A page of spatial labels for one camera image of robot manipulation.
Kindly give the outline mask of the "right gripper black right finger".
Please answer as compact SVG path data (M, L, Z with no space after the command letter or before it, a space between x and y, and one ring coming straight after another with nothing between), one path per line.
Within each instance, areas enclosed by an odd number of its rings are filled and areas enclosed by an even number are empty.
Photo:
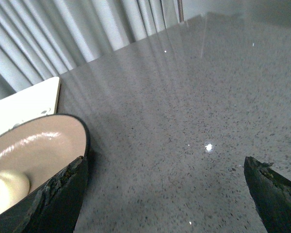
M266 231L291 233L291 181L271 166L254 157L246 157L245 180Z

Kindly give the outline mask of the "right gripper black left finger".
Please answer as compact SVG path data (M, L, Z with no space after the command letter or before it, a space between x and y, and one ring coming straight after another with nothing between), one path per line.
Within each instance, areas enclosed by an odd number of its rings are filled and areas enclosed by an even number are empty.
M71 233L86 190L88 161L78 157L0 214L0 233Z

